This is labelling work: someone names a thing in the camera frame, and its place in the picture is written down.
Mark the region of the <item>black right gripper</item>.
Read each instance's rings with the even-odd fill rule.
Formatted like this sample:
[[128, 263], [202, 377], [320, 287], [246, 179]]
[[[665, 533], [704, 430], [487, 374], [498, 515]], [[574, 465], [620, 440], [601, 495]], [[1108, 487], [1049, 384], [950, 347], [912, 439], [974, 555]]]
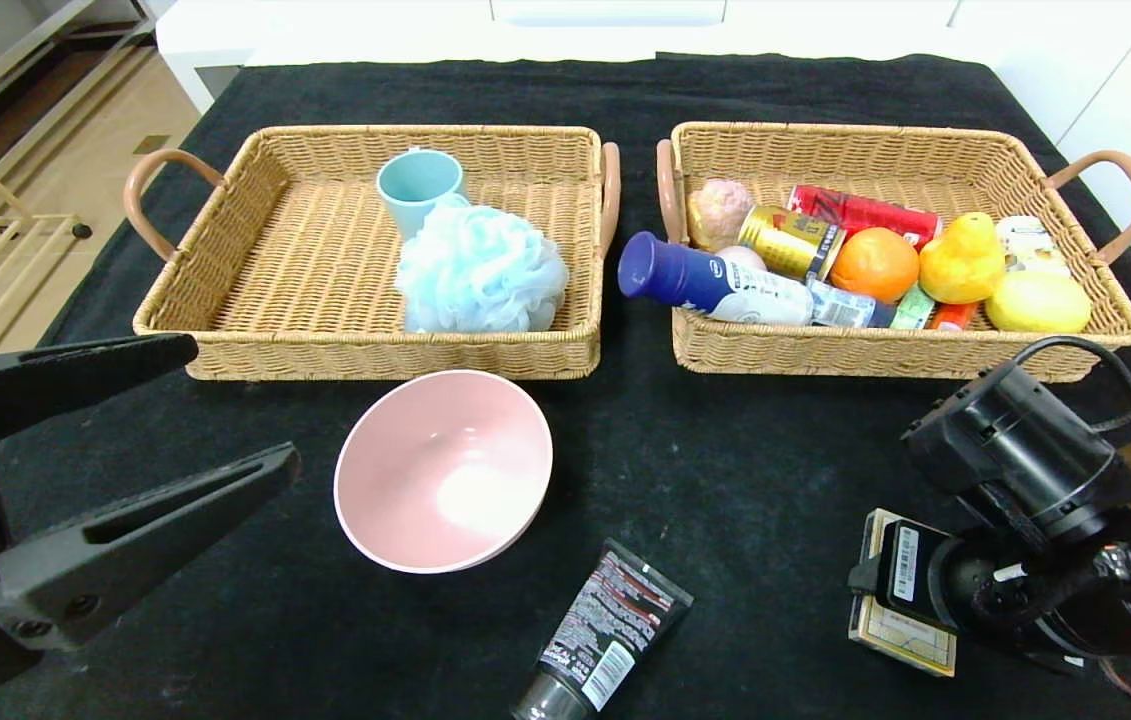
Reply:
[[988, 527], [948, 536], [917, 521], [895, 520], [882, 530], [881, 552], [849, 570], [847, 587], [955, 634], [993, 634], [995, 626], [976, 609], [975, 596], [991, 582], [998, 541]]

